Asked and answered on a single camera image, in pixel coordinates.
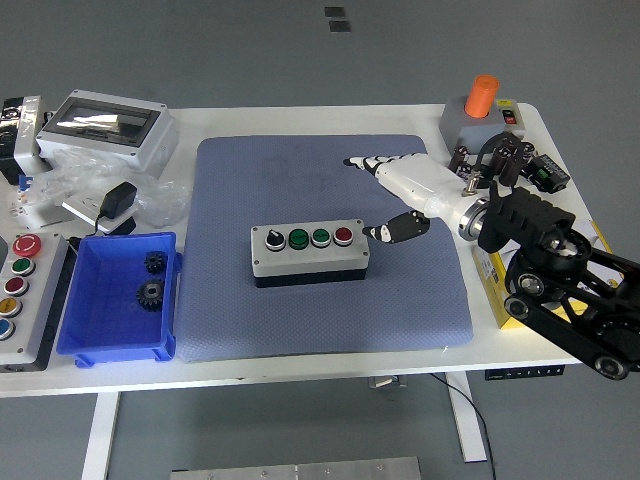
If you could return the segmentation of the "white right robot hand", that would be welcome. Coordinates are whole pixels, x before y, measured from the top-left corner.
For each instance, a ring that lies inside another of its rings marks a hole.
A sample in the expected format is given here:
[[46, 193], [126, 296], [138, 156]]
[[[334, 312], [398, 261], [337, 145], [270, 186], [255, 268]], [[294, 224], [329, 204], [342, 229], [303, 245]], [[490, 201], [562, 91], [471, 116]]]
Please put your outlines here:
[[383, 157], [350, 157], [344, 160], [374, 176], [379, 184], [409, 207], [362, 233], [371, 239], [394, 244], [425, 234], [433, 218], [466, 241], [477, 240], [488, 208], [487, 197], [463, 191], [462, 179], [426, 153]]

